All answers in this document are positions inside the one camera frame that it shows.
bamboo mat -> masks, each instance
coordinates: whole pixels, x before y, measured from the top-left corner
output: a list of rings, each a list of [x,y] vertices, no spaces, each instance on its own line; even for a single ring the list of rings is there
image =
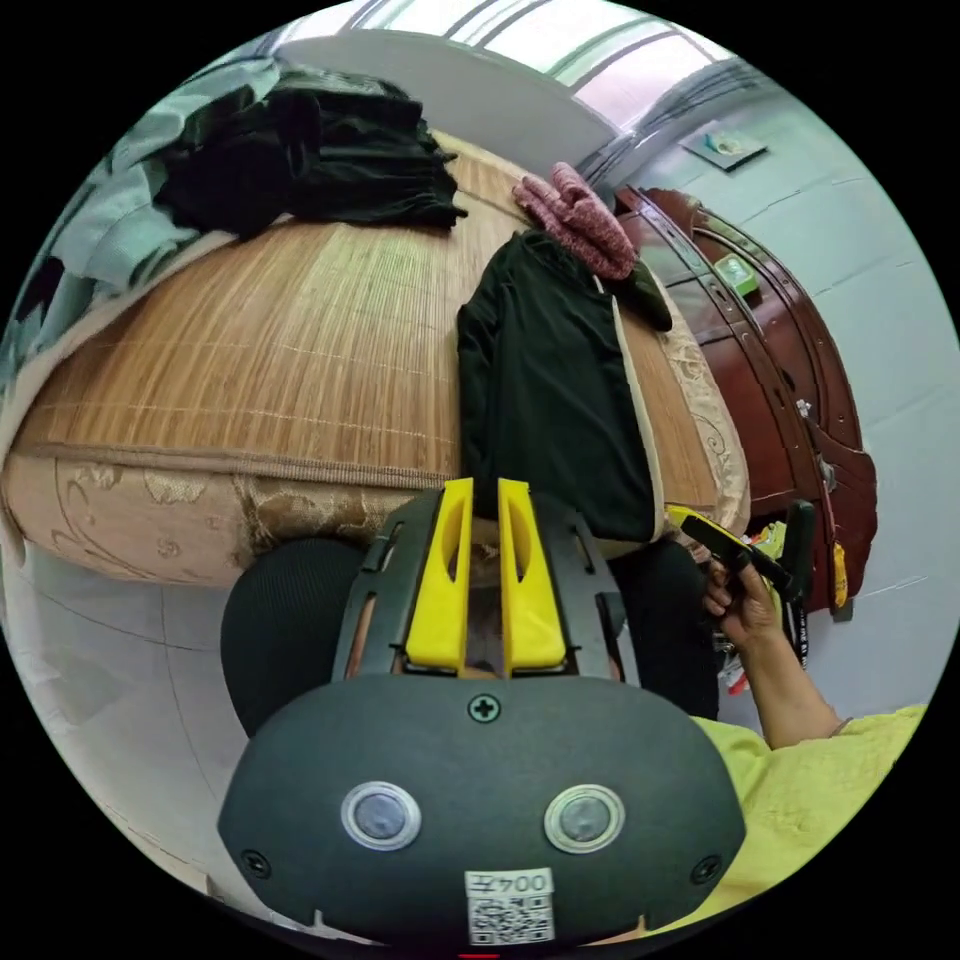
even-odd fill
[[[456,315],[526,221],[512,165],[439,135],[450,234],[290,222],[171,277],[47,382],[16,451],[394,489],[457,475]],[[623,311],[668,500],[718,499],[666,355]]]

sticker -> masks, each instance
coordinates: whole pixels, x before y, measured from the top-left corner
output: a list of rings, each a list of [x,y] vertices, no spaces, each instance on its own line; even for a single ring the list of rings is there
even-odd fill
[[[464,879],[471,946],[546,943],[555,938],[549,867],[468,870]]]
[[[807,669],[807,653],[810,641],[807,637],[807,614],[803,607],[797,608],[797,654],[800,657],[800,666]]]
[[[731,657],[723,665],[723,669],[720,671],[720,680],[727,688],[727,692],[734,697],[750,689],[747,675],[740,663],[740,658],[737,656]]]

qr code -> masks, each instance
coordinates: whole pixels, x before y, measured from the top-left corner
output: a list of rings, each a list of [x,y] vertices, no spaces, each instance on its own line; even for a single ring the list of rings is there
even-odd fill
[[[508,946],[553,940],[550,896],[471,898],[470,943]]]

yellow-green shirt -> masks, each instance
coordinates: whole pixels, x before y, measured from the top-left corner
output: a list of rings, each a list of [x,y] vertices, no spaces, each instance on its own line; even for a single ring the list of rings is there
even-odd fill
[[[723,755],[747,835],[713,893],[665,932],[705,920],[769,890],[818,854],[890,772],[926,707],[851,720],[836,736],[771,750],[752,730],[697,723]]]

white wall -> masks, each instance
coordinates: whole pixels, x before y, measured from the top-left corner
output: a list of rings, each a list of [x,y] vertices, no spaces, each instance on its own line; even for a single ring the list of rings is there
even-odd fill
[[[278,52],[307,66],[389,80],[423,103],[432,127],[540,176],[559,160],[575,166],[619,133],[563,84],[439,37],[357,30],[296,40]]]
[[[950,315],[892,201],[813,113],[783,97],[725,119],[769,154],[727,174],[672,147],[630,182],[698,197],[767,245],[813,297],[876,463],[880,526],[854,620],[813,618],[811,674],[845,715],[927,701],[960,621]],[[749,697],[725,701],[727,718],[756,724]]]

